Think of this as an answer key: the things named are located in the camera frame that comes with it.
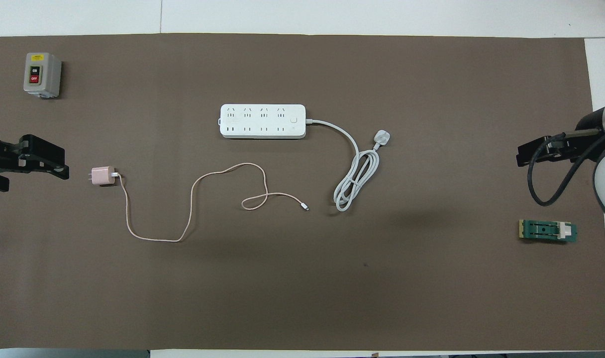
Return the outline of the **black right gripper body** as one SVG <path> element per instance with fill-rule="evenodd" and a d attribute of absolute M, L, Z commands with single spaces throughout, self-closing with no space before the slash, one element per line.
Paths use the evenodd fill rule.
<path fill-rule="evenodd" d="M 584 134 L 578 134 L 570 137 L 571 132 L 586 131 L 586 130 L 598 130 L 597 134 L 585 136 Z M 591 147 L 596 140 L 604 134 L 603 130 L 603 111 L 597 110 L 586 116 L 583 116 L 575 129 L 572 131 L 566 131 L 566 137 L 560 141 L 563 147 L 553 149 L 553 156 L 551 161 L 562 161 L 569 160 L 575 161 L 584 155 L 586 149 Z"/>

